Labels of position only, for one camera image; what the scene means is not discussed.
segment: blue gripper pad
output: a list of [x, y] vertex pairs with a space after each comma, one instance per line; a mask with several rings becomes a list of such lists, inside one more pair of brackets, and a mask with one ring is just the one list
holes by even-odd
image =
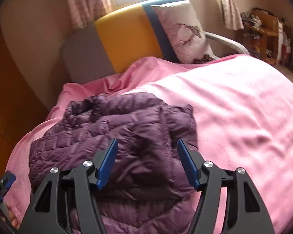
[[197, 190], [200, 186], [198, 171], [188, 152], [187, 146], [182, 139], [178, 140], [177, 152], [190, 185], [193, 186], [195, 190]]
[[105, 158], [97, 170], [97, 183], [96, 186], [99, 190], [101, 190], [106, 184], [107, 180], [110, 176], [113, 164], [115, 162], [116, 156], [118, 152], [118, 142], [116, 139], [111, 140], [107, 147], [107, 153]]

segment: headboard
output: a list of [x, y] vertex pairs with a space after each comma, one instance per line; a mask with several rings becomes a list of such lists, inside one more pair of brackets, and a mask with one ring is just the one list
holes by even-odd
[[134, 61], [155, 56], [178, 63], [151, 5], [181, 0], [149, 0], [114, 11], [77, 31], [62, 47], [73, 82], [85, 84], [124, 72]]

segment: beige wall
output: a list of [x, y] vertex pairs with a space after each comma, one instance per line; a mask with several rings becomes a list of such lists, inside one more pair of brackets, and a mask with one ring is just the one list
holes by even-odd
[[52, 108], [70, 82], [59, 49], [72, 32], [66, 0], [6, 0], [0, 23], [11, 56], [37, 97]]
[[[235, 32], [222, 23], [220, 0], [190, 1], [204, 30], [235, 38]], [[286, 18], [293, 27], [293, 8], [287, 0], [236, 0], [236, 3], [241, 12], [252, 7], [270, 10]], [[70, 81], [59, 53], [65, 39], [73, 33], [66, 0], [6, 0], [0, 9], [0, 22], [19, 70], [38, 98], [51, 108], [63, 84]], [[214, 41], [211, 45], [217, 56], [232, 52]]]

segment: pink curtain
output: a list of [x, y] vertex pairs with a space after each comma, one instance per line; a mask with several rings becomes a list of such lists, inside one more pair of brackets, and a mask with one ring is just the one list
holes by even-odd
[[67, 0], [71, 19], [76, 29], [112, 11], [111, 0]]
[[227, 29], [244, 29], [240, 11], [235, 0], [221, 0], [224, 21]]

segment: wrinkle in bed sheet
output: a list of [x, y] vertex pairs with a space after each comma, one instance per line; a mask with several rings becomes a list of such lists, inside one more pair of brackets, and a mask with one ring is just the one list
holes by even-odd
[[[149, 92], [169, 105], [192, 105], [203, 157], [221, 168], [247, 169], [276, 233], [293, 217], [293, 84], [266, 63], [235, 55], [199, 68], [147, 57], [123, 74], [85, 85], [66, 84], [48, 120], [17, 144], [8, 162], [7, 169], [16, 174], [17, 180], [5, 201], [19, 220], [30, 197], [30, 143], [61, 119], [70, 101], [102, 92]], [[225, 192], [223, 189], [214, 233], [221, 232]], [[198, 198], [199, 193], [191, 198], [194, 209]]]

